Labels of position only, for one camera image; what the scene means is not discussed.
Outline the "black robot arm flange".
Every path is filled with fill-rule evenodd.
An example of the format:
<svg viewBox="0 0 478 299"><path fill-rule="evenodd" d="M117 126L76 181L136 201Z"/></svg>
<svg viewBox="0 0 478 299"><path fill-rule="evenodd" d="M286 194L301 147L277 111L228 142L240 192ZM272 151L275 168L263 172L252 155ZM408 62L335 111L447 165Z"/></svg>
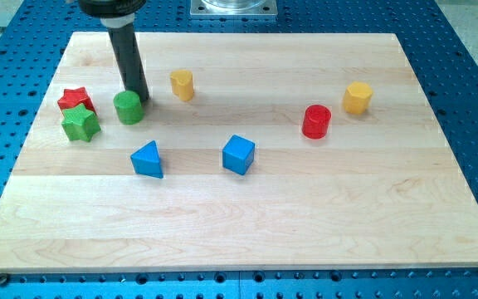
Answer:
<svg viewBox="0 0 478 299"><path fill-rule="evenodd" d="M83 13L98 18L123 17L137 12L146 0L78 0Z"/></svg>

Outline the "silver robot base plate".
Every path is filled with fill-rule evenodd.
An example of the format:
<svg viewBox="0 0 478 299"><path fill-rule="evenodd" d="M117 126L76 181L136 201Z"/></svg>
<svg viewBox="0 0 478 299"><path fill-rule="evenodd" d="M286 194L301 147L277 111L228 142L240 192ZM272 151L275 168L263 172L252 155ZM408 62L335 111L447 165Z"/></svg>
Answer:
<svg viewBox="0 0 478 299"><path fill-rule="evenodd" d="M276 0L191 0L192 17L275 17Z"/></svg>

